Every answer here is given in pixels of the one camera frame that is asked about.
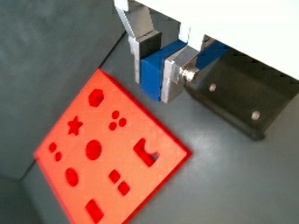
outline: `star-shaped hole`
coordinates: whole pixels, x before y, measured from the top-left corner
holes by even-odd
[[[80,126],[83,122],[79,121],[79,117],[75,116],[73,120],[68,122],[69,125],[69,134],[77,135],[80,133]]]

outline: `gray table surface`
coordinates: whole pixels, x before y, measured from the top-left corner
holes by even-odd
[[[155,19],[165,44],[176,39],[177,25],[164,17],[155,15]],[[103,68],[192,151],[189,161],[129,223],[297,223],[299,97],[269,126],[265,140],[252,142],[185,92],[168,105],[147,98],[133,82],[125,38]],[[68,223],[43,182],[34,166],[24,183],[41,217],[45,223]]]

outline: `silver mechanical part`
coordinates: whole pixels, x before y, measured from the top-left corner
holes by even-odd
[[[168,103],[183,91],[183,84],[184,80],[183,77],[179,75],[177,81],[173,82],[173,59],[181,53],[183,49],[171,55],[163,64],[163,88],[161,88],[161,101]]]
[[[209,84],[209,91],[211,91],[211,92],[215,92],[216,87],[217,87],[217,86],[216,86],[215,83]]]
[[[116,7],[129,37],[139,39],[155,30],[148,8],[137,2],[128,1],[128,11]]]
[[[140,83],[141,59],[149,56],[161,48],[161,36],[159,31],[151,31],[141,38],[128,37],[131,53],[135,56],[135,82]]]
[[[200,75],[200,69],[196,66],[181,68],[181,77],[185,81],[193,83]]]
[[[172,81],[177,84],[179,76],[183,74],[185,67],[195,67],[199,51],[191,48],[188,45],[181,49],[180,54],[173,59],[173,75]]]
[[[211,38],[209,36],[204,35],[200,49],[205,49],[212,43],[215,42],[215,38]]]
[[[255,111],[255,112],[252,113],[252,115],[251,115],[251,119],[252,119],[253,121],[256,121],[256,120],[259,119],[259,117],[260,117],[260,113],[259,113],[259,111]]]
[[[195,63],[199,52],[189,46],[171,55],[163,65],[161,101],[168,103],[181,93],[185,81],[195,82],[200,69]]]

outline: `gray floor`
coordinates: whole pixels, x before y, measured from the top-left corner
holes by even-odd
[[[43,223],[21,183],[4,178],[0,178],[0,223]]]
[[[107,4],[105,1],[97,3],[92,3],[92,1],[87,2],[91,5],[97,5],[97,7],[101,3],[103,5]],[[156,29],[163,31],[164,34],[163,44],[167,44],[177,37],[179,25],[159,14],[153,14],[153,21]],[[97,27],[103,27],[101,31],[104,31],[111,26],[111,23],[99,24]],[[48,92],[45,90],[44,92],[37,91],[37,93],[25,96],[26,101],[29,101],[28,105],[36,107],[30,111],[43,108],[43,111],[38,113],[34,112],[38,115],[29,113],[25,110],[26,107],[20,106],[18,109],[16,104],[12,104],[16,101],[14,98],[13,101],[8,101],[5,98],[4,103],[1,103],[1,106],[5,105],[6,110],[0,112],[2,113],[0,117],[1,119],[9,117],[10,120],[6,119],[6,121],[10,121],[13,127],[10,129],[6,128],[8,126],[5,127],[10,133],[5,133],[5,138],[9,134],[10,138],[8,140],[13,141],[12,137],[14,133],[14,139],[17,141],[20,139],[18,143],[12,143],[5,138],[1,138],[1,145],[9,146],[8,149],[5,147],[1,148],[0,172],[4,175],[20,177],[24,173],[24,169],[32,161],[34,146],[43,139],[48,128],[53,125],[60,112],[65,109],[69,100],[75,97],[83,85],[81,83],[89,77],[92,69],[99,63],[99,59],[95,59],[95,57],[99,57],[97,53],[101,52],[103,42],[96,42],[97,44],[91,42],[92,44],[88,47],[89,52],[85,51],[83,53],[81,62],[77,56],[75,59],[72,56],[67,57],[72,55],[68,52],[68,54],[63,54],[60,59],[57,59],[61,63],[60,66],[53,66],[56,64],[52,64],[52,61],[48,62],[49,65],[45,67],[45,70],[51,71],[49,74],[55,74],[53,71],[56,68],[60,71],[53,77],[45,79],[44,76],[45,80],[38,80],[40,73],[36,72],[30,78],[30,81],[34,81],[34,78],[37,79],[36,84],[32,88],[29,88],[30,85],[26,85],[24,89],[30,89],[32,93],[34,93],[41,83],[47,83],[45,86],[48,89]],[[67,64],[69,70],[65,70],[63,63],[69,63]],[[156,103],[145,97],[133,82],[133,60],[129,54],[127,38],[123,38],[116,50],[111,54],[104,69],[116,77],[193,152],[184,167],[129,223],[297,223],[299,97],[292,100],[269,126],[265,140],[252,142],[225,121],[193,101],[185,92],[169,105]],[[2,86],[1,91],[9,93],[9,88],[2,88]],[[37,96],[41,93],[41,99],[43,97],[49,97],[49,94],[53,95],[53,99],[47,98],[47,103],[44,103],[43,107],[41,105],[34,105],[36,99],[40,99]],[[17,129],[16,117],[22,118],[20,129]],[[29,125],[25,120],[33,121],[33,124]],[[29,127],[29,136],[22,135],[26,132],[24,131],[24,127]],[[24,149],[17,157],[14,154],[20,153],[20,145],[22,145]],[[32,167],[22,179],[22,185],[37,214],[41,217],[41,222],[47,224],[69,223],[37,165]],[[14,214],[13,209],[9,210],[8,207],[5,211],[6,214]]]
[[[8,178],[24,175],[123,33],[113,9],[111,0],[0,1],[0,175]]]

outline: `circular hole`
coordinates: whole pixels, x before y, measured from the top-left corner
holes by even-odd
[[[109,128],[111,130],[115,130],[116,127],[117,127],[117,124],[116,124],[115,122],[112,122],[112,123],[108,125],[108,128]]]
[[[119,112],[117,112],[117,111],[113,111],[113,113],[112,113],[112,118],[113,118],[113,119],[117,119],[117,117],[119,117]]]
[[[71,186],[76,186],[80,182],[79,174],[72,168],[67,169],[65,178]]]
[[[60,152],[57,152],[56,154],[55,154],[55,160],[59,162],[59,161],[61,161],[61,153]]]
[[[87,157],[89,160],[96,160],[101,153],[101,145],[97,140],[92,140],[87,144]]]
[[[57,144],[56,143],[51,143],[51,145],[49,145],[49,151],[51,152],[55,152],[56,149],[57,149]]]
[[[125,118],[121,118],[117,122],[119,126],[120,127],[124,127],[127,125],[127,119]]]

